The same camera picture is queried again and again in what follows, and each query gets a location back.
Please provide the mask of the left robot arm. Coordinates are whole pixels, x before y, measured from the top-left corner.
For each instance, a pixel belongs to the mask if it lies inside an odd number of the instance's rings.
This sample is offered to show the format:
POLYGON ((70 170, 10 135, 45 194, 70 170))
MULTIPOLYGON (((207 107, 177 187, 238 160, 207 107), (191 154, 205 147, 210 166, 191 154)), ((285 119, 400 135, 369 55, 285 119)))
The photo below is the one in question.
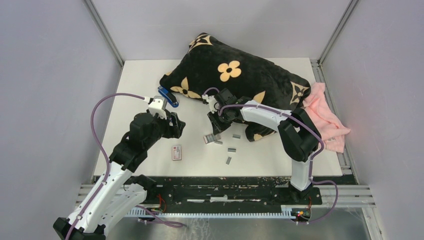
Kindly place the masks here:
POLYGON ((156 200, 155 182, 144 175, 136 177, 119 197, 116 194, 158 140, 181 137, 186 123, 175 112, 165 113, 165 118, 149 112, 134 116, 129 131, 114 147, 106 170, 86 198, 68 217, 54 222, 53 229, 62 240, 104 240, 136 205, 156 200))

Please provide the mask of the blue stapler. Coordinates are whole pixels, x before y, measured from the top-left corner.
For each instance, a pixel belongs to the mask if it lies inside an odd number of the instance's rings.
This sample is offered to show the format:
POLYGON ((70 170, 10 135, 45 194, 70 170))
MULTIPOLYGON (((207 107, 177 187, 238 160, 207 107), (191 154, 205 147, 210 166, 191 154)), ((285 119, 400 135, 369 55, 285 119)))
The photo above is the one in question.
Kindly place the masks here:
POLYGON ((164 97, 167 102, 173 107, 173 108, 177 108, 179 106, 179 102, 177 100, 177 98, 170 92, 168 91, 166 88, 159 86, 157 88, 158 93, 164 97))

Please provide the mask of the box of staples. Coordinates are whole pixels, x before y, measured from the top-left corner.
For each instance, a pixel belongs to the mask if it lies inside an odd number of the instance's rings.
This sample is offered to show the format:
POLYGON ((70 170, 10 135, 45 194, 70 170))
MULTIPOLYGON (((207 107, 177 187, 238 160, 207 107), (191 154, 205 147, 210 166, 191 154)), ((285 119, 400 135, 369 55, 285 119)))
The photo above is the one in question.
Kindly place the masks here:
POLYGON ((219 134, 207 134, 203 136, 203 140, 205 144, 219 142, 221 140, 221 136, 219 134))

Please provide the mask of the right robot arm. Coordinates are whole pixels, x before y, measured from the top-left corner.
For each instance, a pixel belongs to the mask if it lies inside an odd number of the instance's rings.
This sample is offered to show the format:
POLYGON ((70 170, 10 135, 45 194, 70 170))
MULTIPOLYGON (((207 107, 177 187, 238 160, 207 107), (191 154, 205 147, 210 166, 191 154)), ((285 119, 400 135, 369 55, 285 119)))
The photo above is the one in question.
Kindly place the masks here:
POLYGON ((284 151, 292 159, 289 199, 302 204, 309 198, 309 190, 314 185, 313 159, 325 146, 304 109, 277 109, 249 97, 237 98, 227 88, 215 95, 205 91, 201 97, 209 106, 207 116, 215 135, 228 129, 234 121, 255 123, 278 133, 284 151))

